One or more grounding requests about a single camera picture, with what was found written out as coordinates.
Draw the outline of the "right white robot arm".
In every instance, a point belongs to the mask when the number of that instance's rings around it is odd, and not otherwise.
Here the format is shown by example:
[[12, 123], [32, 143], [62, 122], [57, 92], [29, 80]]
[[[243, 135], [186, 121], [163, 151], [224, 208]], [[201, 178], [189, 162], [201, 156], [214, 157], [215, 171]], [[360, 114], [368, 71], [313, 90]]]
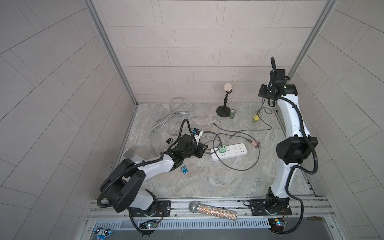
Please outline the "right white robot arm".
[[318, 140], [312, 137], [306, 128], [299, 107], [296, 86], [287, 84], [290, 78], [286, 76], [284, 69], [277, 69], [273, 57], [271, 57], [271, 65], [269, 83], [260, 87], [258, 95], [267, 99], [270, 107], [277, 107], [280, 110], [286, 129], [286, 139], [276, 146], [280, 163], [264, 206], [269, 215], [282, 213], [286, 217], [289, 201], [293, 199], [300, 203], [300, 216], [295, 226], [285, 230], [281, 225], [282, 220], [277, 220], [270, 230], [274, 234], [287, 235], [300, 226], [304, 216], [304, 202], [290, 193], [291, 180], [297, 170], [309, 175], [317, 173], [319, 163], [315, 147]]

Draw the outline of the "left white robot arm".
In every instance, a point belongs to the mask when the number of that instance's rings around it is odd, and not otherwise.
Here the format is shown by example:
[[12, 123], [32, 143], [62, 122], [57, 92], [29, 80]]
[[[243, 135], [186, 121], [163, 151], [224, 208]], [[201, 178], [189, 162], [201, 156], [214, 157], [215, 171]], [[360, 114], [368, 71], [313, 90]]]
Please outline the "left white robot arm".
[[146, 161], [129, 148], [129, 156], [102, 183], [97, 206], [101, 209], [112, 207], [117, 213], [133, 208], [143, 211], [146, 216], [153, 215], [158, 199], [149, 190], [141, 191], [143, 182], [176, 170], [185, 159], [202, 158], [208, 149], [200, 142], [202, 135], [203, 131], [191, 129], [189, 120], [184, 119], [176, 141], [159, 157]]

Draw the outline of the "green charger plug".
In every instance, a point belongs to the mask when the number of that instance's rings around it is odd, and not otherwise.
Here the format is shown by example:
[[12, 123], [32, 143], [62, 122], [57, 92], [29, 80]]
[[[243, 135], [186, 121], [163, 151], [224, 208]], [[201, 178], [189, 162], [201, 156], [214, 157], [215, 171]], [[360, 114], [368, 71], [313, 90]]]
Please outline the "green charger plug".
[[219, 146], [218, 150], [219, 150], [219, 153], [223, 154], [227, 152], [227, 147], [225, 145]]

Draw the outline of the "yellow charger plug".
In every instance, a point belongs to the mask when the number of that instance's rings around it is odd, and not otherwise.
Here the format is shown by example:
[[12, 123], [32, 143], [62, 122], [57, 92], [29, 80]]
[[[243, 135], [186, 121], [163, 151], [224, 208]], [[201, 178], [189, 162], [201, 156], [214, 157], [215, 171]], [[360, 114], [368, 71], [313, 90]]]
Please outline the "yellow charger plug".
[[259, 115], [258, 115], [258, 114], [255, 114], [254, 117], [253, 117], [253, 121], [254, 121], [254, 123], [255, 123], [255, 122], [258, 122], [259, 120], [260, 120]]

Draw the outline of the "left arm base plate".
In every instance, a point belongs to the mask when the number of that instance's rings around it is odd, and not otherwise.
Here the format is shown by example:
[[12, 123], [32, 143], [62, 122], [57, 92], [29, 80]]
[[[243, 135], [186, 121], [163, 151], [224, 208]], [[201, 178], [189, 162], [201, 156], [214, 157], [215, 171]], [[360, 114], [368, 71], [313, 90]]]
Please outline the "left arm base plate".
[[152, 204], [148, 210], [139, 208], [129, 208], [133, 217], [138, 218], [158, 218], [169, 217], [171, 211], [171, 201], [157, 201], [156, 206]]

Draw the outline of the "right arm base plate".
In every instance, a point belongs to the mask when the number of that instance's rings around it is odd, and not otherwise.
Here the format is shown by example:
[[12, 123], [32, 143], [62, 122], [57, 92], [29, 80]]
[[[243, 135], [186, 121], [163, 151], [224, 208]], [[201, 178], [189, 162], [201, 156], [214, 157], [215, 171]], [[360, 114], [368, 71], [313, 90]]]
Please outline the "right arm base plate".
[[272, 198], [265, 200], [245, 200], [244, 206], [251, 209], [253, 216], [283, 216], [292, 215], [289, 205], [290, 198]]

